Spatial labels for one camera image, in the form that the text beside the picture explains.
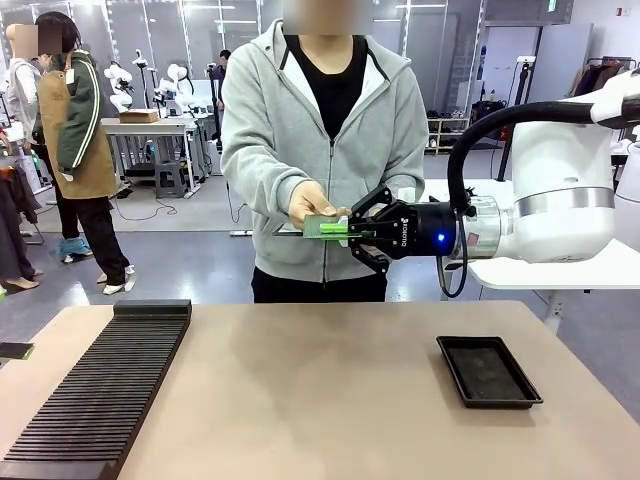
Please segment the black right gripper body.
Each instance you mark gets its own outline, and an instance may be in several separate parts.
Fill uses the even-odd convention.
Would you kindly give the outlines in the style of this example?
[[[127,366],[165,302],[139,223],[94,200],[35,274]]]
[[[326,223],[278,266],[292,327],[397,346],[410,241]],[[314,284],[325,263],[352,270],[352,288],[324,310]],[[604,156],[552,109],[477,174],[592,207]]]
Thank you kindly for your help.
[[[397,200],[380,211],[380,250],[394,260],[446,257],[457,240],[457,219],[446,202]]]

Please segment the green PCB board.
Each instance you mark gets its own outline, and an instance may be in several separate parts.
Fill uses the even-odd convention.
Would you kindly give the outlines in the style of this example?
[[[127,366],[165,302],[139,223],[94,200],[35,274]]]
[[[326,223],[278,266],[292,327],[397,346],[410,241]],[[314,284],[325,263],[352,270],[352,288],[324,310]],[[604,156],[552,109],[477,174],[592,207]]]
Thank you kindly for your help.
[[[325,241],[345,240],[349,234],[347,216],[308,215],[304,219],[303,237]]]

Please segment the person right forearm gray sleeve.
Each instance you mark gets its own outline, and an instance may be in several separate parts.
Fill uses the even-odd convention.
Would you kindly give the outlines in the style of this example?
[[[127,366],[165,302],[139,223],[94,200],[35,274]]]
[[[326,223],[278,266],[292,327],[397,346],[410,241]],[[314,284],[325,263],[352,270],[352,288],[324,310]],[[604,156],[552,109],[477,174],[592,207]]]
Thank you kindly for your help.
[[[311,178],[297,167],[279,161],[263,142],[239,138],[223,141],[222,173],[256,212],[267,216],[288,213],[294,189]]]

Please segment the person left forearm gray sleeve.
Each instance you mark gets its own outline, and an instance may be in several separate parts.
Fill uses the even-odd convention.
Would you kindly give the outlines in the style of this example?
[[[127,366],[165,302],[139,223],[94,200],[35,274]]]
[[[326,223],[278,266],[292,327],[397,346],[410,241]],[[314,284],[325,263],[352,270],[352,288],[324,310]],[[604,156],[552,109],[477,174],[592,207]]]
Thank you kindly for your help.
[[[425,138],[416,141],[402,140],[392,149],[382,182],[390,189],[394,198],[407,203],[420,200],[424,188]]]

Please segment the black slotted PCB rack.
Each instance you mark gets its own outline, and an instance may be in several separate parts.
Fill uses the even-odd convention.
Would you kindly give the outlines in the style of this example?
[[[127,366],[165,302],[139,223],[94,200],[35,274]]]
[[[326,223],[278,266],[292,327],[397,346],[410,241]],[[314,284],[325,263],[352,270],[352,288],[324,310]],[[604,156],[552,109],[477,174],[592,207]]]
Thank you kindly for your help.
[[[0,460],[0,480],[117,480],[190,325],[188,300],[126,300]]]

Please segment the person right hand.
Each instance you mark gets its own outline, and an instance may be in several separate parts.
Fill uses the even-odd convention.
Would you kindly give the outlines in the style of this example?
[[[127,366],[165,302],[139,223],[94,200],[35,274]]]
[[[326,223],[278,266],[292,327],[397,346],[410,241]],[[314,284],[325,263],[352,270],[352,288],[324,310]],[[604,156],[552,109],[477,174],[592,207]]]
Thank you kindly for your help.
[[[288,216],[292,225],[302,230],[309,215],[335,216],[337,209],[326,198],[321,185],[312,180],[298,184],[290,198]]]

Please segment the wooden shoe rack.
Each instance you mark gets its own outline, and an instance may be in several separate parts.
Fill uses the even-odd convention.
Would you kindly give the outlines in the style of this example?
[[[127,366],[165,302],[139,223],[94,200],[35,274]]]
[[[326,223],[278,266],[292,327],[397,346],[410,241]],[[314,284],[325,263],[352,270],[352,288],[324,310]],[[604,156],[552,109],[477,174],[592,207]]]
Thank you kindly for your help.
[[[425,152],[433,155],[449,153],[469,125],[470,119],[465,117],[429,118],[429,138]]]

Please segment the person torso in gray hoodie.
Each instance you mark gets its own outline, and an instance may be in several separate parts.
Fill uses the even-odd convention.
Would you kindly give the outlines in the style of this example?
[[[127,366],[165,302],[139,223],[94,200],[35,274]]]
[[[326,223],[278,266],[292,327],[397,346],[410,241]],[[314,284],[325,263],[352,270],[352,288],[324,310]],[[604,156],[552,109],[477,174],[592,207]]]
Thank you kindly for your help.
[[[233,138],[263,142],[279,161],[321,185],[335,216],[385,185],[382,177],[395,145],[428,141],[426,111],[409,61],[364,35],[292,35],[276,20],[231,55],[223,97],[222,144]],[[384,300],[386,276],[347,248],[273,236],[277,227],[291,223],[288,213],[267,216],[249,208],[256,302]]]

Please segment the black equipment cases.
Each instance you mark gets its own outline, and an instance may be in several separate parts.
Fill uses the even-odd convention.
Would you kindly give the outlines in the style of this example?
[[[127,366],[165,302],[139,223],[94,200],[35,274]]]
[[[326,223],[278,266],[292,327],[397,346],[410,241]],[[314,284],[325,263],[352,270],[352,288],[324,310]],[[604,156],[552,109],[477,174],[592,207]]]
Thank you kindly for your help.
[[[472,104],[470,111],[470,123],[469,125],[473,125],[479,120],[485,118],[488,115],[491,115],[499,110],[502,110],[507,107],[507,102],[505,100],[501,101],[491,101],[491,100],[481,100]],[[492,140],[503,140],[503,128],[492,131],[489,134],[486,134],[486,137]]]

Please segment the white side table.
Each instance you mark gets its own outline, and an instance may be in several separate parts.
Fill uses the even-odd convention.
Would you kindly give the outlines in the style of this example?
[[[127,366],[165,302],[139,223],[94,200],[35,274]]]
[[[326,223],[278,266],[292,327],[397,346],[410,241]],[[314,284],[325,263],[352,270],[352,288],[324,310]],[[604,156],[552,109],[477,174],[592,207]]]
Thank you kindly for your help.
[[[515,207],[518,216],[567,214],[570,224],[586,221],[596,210],[613,211],[613,192],[608,188],[572,188],[547,192],[517,200],[513,183],[472,179],[477,198],[491,197],[496,207]],[[562,320],[566,294],[572,291],[640,290],[640,252],[617,239],[611,240],[594,257],[572,263],[527,263],[523,260],[493,258],[472,260],[468,270],[484,287],[494,290],[547,291],[549,299],[544,324],[554,333]]]

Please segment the black plastic tray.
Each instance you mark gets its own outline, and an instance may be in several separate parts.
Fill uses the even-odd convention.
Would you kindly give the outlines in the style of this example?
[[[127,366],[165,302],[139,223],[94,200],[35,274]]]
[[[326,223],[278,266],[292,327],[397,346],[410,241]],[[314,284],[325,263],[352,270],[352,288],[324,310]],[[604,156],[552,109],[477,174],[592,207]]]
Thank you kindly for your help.
[[[466,408],[528,410],[544,402],[501,337],[438,336],[436,342]]]

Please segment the distant bystander in dark clothes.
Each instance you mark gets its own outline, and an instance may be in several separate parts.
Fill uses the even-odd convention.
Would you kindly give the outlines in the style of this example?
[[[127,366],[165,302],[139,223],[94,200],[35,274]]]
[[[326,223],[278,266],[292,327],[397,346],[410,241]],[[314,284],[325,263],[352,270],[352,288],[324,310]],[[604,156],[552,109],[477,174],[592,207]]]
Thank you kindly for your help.
[[[219,62],[208,65],[208,76],[210,80],[210,85],[212,87],[212,101],[213,106],[215,108],[215,119],[217,126],[217,143],[221,145],[221,127],[223,120],[223,112],[225,109],[225,100],[223,97],[224,93],[224,82],[227,75],[227,67],[228,62],[231,56],[231,51],[228,49],[223,49],[219,53]]]

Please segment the gray step stool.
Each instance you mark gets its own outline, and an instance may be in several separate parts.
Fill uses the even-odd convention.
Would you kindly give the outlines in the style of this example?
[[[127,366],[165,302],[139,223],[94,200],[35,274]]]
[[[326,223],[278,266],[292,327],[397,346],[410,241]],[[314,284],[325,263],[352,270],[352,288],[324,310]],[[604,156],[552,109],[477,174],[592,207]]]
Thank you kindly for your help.
[[[188,183],[179,161],[155,165],[155,194],[157,199],[183,198]]]

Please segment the gray partition panel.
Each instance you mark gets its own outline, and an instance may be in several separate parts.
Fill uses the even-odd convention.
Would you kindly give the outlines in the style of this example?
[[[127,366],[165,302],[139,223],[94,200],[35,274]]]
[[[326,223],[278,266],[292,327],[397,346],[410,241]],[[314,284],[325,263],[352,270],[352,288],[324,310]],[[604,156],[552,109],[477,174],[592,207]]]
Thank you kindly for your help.
[[[587,62],[592,35],[591,23],[542,28],[526,103],[569,96],[577,73]]]

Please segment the bystander in green brown coat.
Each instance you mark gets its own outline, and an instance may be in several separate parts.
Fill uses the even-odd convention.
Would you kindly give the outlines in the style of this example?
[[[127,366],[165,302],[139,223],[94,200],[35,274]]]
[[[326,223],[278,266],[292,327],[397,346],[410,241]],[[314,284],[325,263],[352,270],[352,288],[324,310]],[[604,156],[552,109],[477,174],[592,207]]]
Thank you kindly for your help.
[[[95,61],[81,48],[79,30],[67,15],[50,11],[36,19],[42,41],[38,60],[39,119],[56,182],[71,204],[101,269],[105,295],[126,291],[135,274],[114,231],[110,197],[117,183],[109,142],[101,125],[103,93]]]

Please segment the coat rack with clothes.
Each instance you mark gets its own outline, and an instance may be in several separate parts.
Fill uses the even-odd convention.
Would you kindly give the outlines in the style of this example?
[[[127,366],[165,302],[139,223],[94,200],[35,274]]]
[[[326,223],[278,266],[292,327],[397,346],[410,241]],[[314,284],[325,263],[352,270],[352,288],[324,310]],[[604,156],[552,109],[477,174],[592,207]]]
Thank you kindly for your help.
[[[589,58],[586,64],[578,70],[567,97],[581,96],[600,90],[609,79],[634,70],[638,66],[640,66],[640,61],[632,57],[602,56]]]

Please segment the large white background robot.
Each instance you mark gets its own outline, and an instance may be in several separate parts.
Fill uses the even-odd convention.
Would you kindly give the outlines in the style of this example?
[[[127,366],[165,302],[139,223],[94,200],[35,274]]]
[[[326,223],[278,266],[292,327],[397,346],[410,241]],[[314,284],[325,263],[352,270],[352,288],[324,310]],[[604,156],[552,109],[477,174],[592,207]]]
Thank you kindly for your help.
[[[162,77],[154,88],[153,100],[160,108],[163,116],[195,117],[195,89],[188,70],[179,64],[172,63],[167,68],[167,75]]]

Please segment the gray background workbench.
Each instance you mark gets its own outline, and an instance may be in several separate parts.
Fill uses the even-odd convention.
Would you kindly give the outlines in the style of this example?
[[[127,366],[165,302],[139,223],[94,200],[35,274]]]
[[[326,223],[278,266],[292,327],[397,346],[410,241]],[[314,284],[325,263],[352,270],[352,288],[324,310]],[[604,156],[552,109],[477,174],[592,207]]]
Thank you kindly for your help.
[[[188,183],[188,192],[183,198],[188,199],[213,173],[206,117],[170,117],[150,124],[104,118],[102,126],[121,180],[155,181],[157,163],[179,161]]]

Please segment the cardboard box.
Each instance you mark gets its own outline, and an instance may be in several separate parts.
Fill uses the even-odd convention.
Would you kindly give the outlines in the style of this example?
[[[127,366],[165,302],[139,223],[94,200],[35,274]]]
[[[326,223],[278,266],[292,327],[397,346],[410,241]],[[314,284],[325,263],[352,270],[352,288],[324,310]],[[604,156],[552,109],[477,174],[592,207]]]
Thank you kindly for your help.
[[[118,114],[121,123],[150,124],[160,120],[156,109],[129,109]]]

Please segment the bystander in white top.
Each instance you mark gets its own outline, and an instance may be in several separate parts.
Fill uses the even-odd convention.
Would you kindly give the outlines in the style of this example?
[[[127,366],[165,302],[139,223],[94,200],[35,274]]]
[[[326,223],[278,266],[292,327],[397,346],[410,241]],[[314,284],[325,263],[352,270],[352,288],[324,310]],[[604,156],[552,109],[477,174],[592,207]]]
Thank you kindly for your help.
[[[13,117],[23,127],[23,137],[33,140],[33,129],[39,112],[37,86],[40,70],[32,60],[38,53],[38,32],[35,25],[11,24],[6,28],[12,58],[8,68],[7,100]]]

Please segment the small white background robot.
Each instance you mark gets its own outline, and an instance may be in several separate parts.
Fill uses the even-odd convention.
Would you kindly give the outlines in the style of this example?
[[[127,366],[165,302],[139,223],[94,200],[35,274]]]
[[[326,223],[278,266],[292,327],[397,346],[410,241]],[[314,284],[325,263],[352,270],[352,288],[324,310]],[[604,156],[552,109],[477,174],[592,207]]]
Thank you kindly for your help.
[[[113,93],[109,96],[111,104],[118,113],[127,112],[132,104],[131,94],[134,88],[131,85],[133,76],[116,61],[111,61],[110,66],[104,70],[105,77],[109,80]]]

